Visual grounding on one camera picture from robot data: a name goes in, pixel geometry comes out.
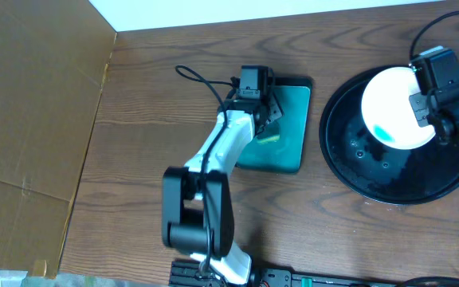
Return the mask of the green scouring pad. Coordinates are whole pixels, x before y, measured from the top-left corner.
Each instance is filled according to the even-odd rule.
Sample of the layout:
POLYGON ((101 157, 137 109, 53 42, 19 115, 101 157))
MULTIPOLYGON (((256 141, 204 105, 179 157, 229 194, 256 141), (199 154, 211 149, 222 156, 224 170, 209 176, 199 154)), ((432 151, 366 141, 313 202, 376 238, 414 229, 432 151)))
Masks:
POLYGON ((277 121, 267 124, 257 134, 256 141, 258 144, 269 144, 277 142, 281 138, 281 127, 277 121))

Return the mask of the white plate with green stain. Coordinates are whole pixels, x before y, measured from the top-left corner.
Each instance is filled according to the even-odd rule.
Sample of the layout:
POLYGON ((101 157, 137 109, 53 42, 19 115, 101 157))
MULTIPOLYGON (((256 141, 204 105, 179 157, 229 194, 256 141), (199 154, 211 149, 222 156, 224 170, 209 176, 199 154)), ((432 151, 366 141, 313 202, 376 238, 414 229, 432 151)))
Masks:
POLYGON ((361 100, 361 113, 368 131, 379 142, 410 150, 430 142, 433 126, 420 127, 410 105, 410 96, 420 92, 416 76, 407 67, 393 67, 368 82, 361 100))

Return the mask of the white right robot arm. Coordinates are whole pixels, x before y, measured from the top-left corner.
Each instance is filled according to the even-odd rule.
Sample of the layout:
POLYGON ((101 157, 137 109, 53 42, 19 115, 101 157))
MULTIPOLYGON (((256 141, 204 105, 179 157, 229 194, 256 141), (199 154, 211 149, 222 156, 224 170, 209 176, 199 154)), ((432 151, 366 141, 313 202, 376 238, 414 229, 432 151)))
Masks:
POLYGON ((409 97, 409 102, 420 127, 432 126, 439 143, 459 147, 459 92, 418 92, 409 97))

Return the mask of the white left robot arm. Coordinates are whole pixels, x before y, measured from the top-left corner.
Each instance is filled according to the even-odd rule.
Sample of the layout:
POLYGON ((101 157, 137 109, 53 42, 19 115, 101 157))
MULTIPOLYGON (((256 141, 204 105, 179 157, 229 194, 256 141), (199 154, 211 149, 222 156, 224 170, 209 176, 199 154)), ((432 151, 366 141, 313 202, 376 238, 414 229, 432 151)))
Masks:
POLYGON ((225 100, 199 151, 183 166, 165 170, 163 244, 198 261, 200 278, 248 283, 252 259, 233 239, 229 177, 245 147, 282 115, 275 94, 225 100))

